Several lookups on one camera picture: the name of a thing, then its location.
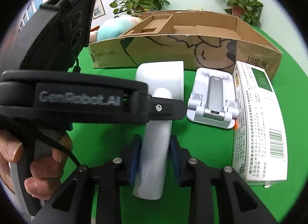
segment white phone stand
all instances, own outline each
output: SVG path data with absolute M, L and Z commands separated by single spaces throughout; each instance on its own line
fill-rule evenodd
M 232 75 L 209 68 L 199 68 L 188 99 L 190 121 L 225 129 L 234 127 L 239 115 Z

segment cardboard box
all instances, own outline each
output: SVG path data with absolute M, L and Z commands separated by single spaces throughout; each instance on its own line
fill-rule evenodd
M 135 16 L 144 21 L 118 38 L 89 45 L 93 67 L 183 60 L 185 69 L 206 67 L 232 73 L 240 60 L 264 68 L 270 79 L 278 70 L 279 49 L 238 17 L 192 10 Z
M 285 127 L 266 72 L 237 61 L 233 79 L 240 114 L 234 128 L 232 167 L 250 184 L 269 187 L 273 182 L 286 180 Z

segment potted plant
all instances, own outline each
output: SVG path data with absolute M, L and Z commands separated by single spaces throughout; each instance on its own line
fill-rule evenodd
M 228 14 L 240 17 L 248 24 L 260 27 L 263 4 L 258 0 L 227 0 L 227 6 L 232 7 L 224 9 Z
M 148 12 L 151 9 L 161 10 L 164 4 L 170 5 L 167 0 L 114 0 L 110 6 L 115 8 L 113 11 L 114 14 L 118 12 L 132 14 Z

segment finger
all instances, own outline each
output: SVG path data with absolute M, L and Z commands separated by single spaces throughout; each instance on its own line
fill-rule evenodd
M 0 130 L 0 153 L 8 162 L 18 162 L 23 154 L 23 145 L 10 132 Z
M 30 171 L 35 178 L 58 178 L 63 175 L 64 164 L 56 162 L 51 156 L 33 161 Z
M 7 162 L 7 160 L 2 156 L 2 154 L 0 153 L 0 170 L 9 175 L 10 174 L 10 168 L 9 168 L 9 163 Z
M 70 139 L 70 136 L 67 133 L 65 133 L 65 135 L 59 140 L 59 143 L 65 146 L 66 148 L 68 148 L 70 151 L 73 150 L 72 140 Z M 52 157 L 54 158 L 56 162 L 59 162 L 59 163 L 66 162 L 67 160 L 67 155 L 65 155 L 63 152 L 55 148 L 52 150 Z
M 25 180 L 26 191 L 35 195 L 36 198 L 50 197 L 53 192 L 61 186 L 60 178 L 38 179 L 34 177 Z

